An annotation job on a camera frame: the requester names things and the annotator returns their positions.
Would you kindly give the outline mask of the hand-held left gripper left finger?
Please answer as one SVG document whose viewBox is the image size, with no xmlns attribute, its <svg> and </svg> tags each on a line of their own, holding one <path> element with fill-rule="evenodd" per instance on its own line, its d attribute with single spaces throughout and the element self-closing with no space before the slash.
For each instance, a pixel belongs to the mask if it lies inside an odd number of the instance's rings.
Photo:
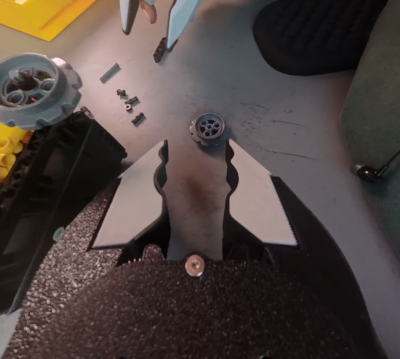
<svg viewBox="0 0 400 359">
<path fill-rule="evenodd" d="M 158 142 L 111 184 L 90 250 L 122 249 L 118 264 L 139 260 L 146 246 L 167 257 L 171 226 L 163 187 L 167 182 L 168 141 Z"/>
</svg>

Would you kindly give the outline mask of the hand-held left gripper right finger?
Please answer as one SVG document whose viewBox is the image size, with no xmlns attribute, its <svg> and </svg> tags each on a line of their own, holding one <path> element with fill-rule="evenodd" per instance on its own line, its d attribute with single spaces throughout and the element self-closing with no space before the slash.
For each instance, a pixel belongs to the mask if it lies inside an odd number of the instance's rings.
<svg viewBox="0 0 400 359">
<path fill-rule="evenodd" d="M 259 260 L 268 246 L 298 249 L 271 173 L 233 139 L 226 142 L 226 181 L 230 191 L 223 217 L 222 255 Z"/>
</svg>

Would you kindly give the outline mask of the short black lego beam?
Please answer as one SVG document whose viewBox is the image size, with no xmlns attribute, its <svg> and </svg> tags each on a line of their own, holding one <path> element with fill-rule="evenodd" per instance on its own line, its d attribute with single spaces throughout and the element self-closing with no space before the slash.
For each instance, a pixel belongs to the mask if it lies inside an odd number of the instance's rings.
<svg viewBox="0 0 400 359">
<path fill-rule="evenodd" d="M 167 42 L 167 37 L 163 37 L 158 44 L 154 54 L 153 54 L 153 59 L 155 63 L 160 63 L 165 52 L 166 52 L 166 42 Z"/>
</svg>

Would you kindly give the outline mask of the yellow lego vehicle model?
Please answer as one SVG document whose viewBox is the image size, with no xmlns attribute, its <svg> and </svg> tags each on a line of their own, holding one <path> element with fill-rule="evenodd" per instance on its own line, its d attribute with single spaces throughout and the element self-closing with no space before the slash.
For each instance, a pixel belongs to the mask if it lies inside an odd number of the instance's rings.
<svg viewBox="0 0 400 359">
<path fill-rule="evenodd" d="M 34 132 L 1 185 L 0 309 L 18 309 L 53 235 L 121 171 L 125 148 L 78 111 Z"/>
</svg>

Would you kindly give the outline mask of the dark grey lego axle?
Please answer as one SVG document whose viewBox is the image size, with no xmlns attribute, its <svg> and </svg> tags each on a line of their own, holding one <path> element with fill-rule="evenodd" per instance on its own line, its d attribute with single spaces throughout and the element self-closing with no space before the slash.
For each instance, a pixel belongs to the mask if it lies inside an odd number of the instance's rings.
<svg viewBox="0 0 400 359">
<path fill-rule="evenodd" d="M 118 63 L 115 63 L 108 71 L 106 71 L 101 77 L 100 81 L 102 84 L 107 83 L 112 77 L 114 77 L 119 71 L 121 67 Z"/>
</svg>

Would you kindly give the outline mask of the small grey lego wheel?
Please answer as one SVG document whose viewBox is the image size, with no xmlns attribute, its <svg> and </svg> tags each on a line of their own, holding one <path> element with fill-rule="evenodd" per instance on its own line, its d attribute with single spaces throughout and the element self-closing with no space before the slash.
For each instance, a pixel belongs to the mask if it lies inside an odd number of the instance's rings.
<svg viewBox="0 0 400 359">
<path fill-rule="evenodd" d="M 215 146 L 222 141 L 225 123 L 215 113 L 204 113 L 192 121 L 190 133 L 195 142 L 203 146 Z"/>
</svg>

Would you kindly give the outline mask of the person's green sweatshirt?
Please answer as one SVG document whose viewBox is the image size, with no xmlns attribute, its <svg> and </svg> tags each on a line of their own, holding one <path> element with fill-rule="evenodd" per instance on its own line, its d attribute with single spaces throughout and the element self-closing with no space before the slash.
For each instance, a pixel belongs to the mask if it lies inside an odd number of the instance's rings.
<svg viewBox="0 0 400 359">
<path fill-rule="evenodd" d="M 355 165 L 381 167 L 400 148 L 400 0 L 388 0 L 372 29 L 342 109 L 340 127 L 353 172 Z M 399 156 L 381 182 L 361 180 L 361 185 L 399 255 Z"/>
</svg>

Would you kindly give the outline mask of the black drawstring toggle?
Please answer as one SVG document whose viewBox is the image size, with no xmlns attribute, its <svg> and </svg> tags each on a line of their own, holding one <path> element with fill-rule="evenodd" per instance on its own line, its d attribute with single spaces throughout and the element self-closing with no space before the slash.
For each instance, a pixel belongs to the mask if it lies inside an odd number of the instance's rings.
<svg viewBox="0 0 400 359">
<path fill-rule="evenodd" d="M 398 150 L 385 164 L 377 169 L 369 165 L 355 165 L 354 175 L 369 183 L 379 183 L 383 180 L 384 173 L 389 169 L 390 165 L 399 154 L 400 151 Z"/>
</svg>

